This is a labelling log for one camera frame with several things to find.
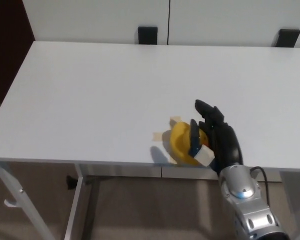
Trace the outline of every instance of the table top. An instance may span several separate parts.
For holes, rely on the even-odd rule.
[[[33,43],[0,108],[0,161],[168,164],[170,119],[217,106],[248,166],[300,169],[300,49]]]

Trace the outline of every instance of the dark wall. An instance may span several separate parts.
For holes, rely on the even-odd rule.
[[[0,0],[0,103],[34,36],[21,0]]]

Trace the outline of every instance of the white table leg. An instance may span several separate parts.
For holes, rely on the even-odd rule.
[[[12,175],[7,163],[0,162],[0,178],[15,198],[18,205],[23,209],[34,227],[44,240],[55,240],[50,229],[47,227],[39,212],[23,190],[19,181]]]
[[[86,168],[84,165],[76,164],[78,183],[75,189],[72,208],[64,236],[64,240],[78,240],[82,238],[85,219],[88,214],[91,184],[86,182]]]

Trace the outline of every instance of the robotic hand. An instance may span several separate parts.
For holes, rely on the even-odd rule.
[[[195,108],[205,122],[190,124],[189,155],[200,162],[199,129],[210,140],[215,159],[211,167],[219,176],[226,210],[230,214],[239,240],[290,240],[270,207],[261,197],[258,182],[250,169],[243,165],[243,157],[236,134],[224,122],[224,116],[215,106],[196,100]]]

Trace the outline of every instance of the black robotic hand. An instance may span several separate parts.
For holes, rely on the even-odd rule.
[[[201,149],[200,128],[207,135],[210,149],[214,152],[215,159],[210,166],[218,175],[226,167],[237,164],[243,165],[241,148],[236,134],[233,128],[224,122],[224,116],[220,110],[201,100],[195,101],[195,109],[205,121],[200,121],[197,125],[195,120],[191,120],[189,155],[195,157]]]

